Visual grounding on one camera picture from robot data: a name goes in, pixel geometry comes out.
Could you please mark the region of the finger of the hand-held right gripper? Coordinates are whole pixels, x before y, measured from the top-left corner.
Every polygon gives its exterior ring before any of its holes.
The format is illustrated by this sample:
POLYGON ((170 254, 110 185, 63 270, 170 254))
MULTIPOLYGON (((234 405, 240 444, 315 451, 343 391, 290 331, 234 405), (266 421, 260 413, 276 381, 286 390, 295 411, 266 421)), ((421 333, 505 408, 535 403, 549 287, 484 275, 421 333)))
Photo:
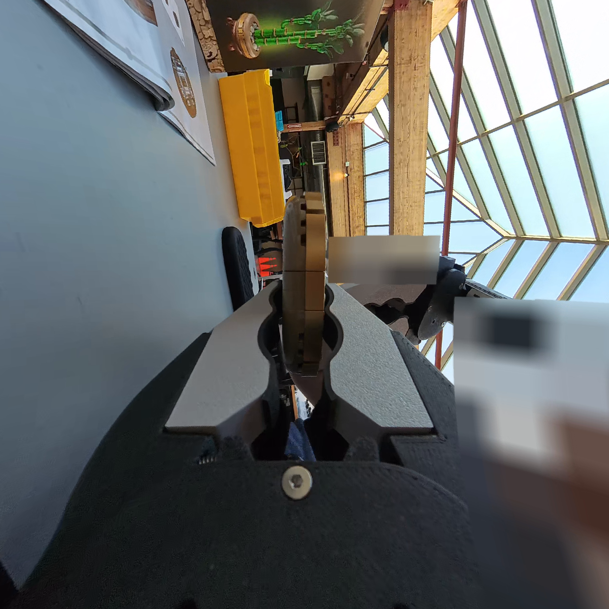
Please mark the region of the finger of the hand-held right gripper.
POLYGON ((422 341, 422 339, 419 338, 420 325, 421 321, 418 316, 412 318, 400 316, 388 323, 388 326, 392 331, 398 332, 413 345, 420 345, 422 341))
POLYGON ((413 303, 426 285, 379 285, 346 283, 345 291, 371 312, 404 314, 407 305, 413 303))

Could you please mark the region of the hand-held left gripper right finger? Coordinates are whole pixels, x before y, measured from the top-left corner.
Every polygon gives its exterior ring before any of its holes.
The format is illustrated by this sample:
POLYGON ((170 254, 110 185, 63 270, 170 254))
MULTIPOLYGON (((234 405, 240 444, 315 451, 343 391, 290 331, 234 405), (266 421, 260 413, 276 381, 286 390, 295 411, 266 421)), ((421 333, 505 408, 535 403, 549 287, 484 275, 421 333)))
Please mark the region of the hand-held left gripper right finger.
POLYGON ((348 443, 430 433, 432 420, 392 331, 342 287, 327 287, 327 313, 338 330, 326 376, 334 429, 348 443))

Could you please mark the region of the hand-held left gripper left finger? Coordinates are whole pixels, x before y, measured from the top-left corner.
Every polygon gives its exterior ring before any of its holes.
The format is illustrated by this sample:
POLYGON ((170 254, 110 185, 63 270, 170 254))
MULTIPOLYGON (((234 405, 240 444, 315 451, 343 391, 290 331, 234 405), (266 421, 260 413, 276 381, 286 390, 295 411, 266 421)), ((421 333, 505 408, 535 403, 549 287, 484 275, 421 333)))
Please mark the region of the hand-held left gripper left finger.
POLYGON ((271 282, 210 333, 164 425, 174 434, 240 438, 249 448, 279 416, 281 282, 271 282))

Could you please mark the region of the round gold lego base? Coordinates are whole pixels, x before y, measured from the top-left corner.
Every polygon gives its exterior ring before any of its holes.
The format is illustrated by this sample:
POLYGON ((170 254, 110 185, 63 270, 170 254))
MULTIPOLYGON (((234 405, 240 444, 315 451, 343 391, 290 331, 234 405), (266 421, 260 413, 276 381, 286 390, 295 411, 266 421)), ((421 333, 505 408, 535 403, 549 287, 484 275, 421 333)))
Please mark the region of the round gold lego base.
POLYGON ((283 220, 281 339, 286 368, 303 377, 316 376, 322 358, 326 240, 322 194, 291 197, 283 220))

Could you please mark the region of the lego instruction booklet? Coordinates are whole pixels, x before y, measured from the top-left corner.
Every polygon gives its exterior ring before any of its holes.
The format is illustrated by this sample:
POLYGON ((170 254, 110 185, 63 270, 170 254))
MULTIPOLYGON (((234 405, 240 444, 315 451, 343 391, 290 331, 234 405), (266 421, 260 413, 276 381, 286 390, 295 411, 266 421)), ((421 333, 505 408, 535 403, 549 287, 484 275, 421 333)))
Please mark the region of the lego instruction booklet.
POLYGON ((46 1, 153 97, 157 112, 212 164, 194 29, 185 1, 46 1))

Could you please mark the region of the black lego box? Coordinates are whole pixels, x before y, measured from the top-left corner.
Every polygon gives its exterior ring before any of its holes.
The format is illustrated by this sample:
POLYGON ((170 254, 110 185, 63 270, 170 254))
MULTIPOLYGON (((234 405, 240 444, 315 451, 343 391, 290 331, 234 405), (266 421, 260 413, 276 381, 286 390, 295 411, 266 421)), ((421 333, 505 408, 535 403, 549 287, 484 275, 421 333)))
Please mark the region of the black lego box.
POLYGON ((385 1, 187 1, 210 72, 356 63, 385 1))

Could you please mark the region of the person's blue jeans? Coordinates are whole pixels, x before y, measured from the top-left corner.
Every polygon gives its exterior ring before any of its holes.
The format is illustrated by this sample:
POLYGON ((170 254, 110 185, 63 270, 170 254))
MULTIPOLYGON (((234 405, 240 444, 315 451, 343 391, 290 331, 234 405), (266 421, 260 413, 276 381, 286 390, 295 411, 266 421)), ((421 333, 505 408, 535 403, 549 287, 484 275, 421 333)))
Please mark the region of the person's blue jeans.
POLYGON ((290 423, 284 455, 291 461, 315 462, 316 456, 304 423, 300 418, 290 423))

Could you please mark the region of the black padded wrist rest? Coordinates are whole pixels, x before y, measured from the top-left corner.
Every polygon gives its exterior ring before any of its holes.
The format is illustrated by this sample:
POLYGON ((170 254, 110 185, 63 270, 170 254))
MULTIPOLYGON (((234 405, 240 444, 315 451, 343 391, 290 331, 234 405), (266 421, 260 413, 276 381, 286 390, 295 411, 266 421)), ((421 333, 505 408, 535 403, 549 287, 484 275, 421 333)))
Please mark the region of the black padded wrist rest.
POLYGON ((227 226, 222 231, 222 255, 233 311, 257 293, 254 289, 246 242, 240 230, 227 226))

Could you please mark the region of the red metal pipe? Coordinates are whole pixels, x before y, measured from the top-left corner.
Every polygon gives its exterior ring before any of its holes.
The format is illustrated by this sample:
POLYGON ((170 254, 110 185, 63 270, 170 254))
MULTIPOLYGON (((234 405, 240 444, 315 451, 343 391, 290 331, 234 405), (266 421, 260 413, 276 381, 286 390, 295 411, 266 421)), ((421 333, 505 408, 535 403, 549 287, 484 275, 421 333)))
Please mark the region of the red metal pipe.
POLYGON ((458 144, 458 125, 462 95, 463 55, 467 27, 468 1, 459 1, 457 6, 459 9, 457 22, 457 40, 455 43, 454 51, 453 92, 451 100, 451 116, 449 122, 448 165, 445 179, 445 205, 443 215, 442 244, 440 250, 442 256, 448 255, 450 241, 452 206, 454 198, 454 174, 458 144))

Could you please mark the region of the yellow plastic bin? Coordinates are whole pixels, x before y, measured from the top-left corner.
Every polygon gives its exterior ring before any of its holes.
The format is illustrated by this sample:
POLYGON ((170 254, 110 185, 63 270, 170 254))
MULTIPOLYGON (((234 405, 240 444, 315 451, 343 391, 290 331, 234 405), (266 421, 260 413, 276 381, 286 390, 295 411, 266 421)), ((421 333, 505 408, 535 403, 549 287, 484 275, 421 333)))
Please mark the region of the yellow plastic bin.
POLYGON ((268 69, 219 79, 240 218, 258 228, 285 213, 283 170, 268 69))

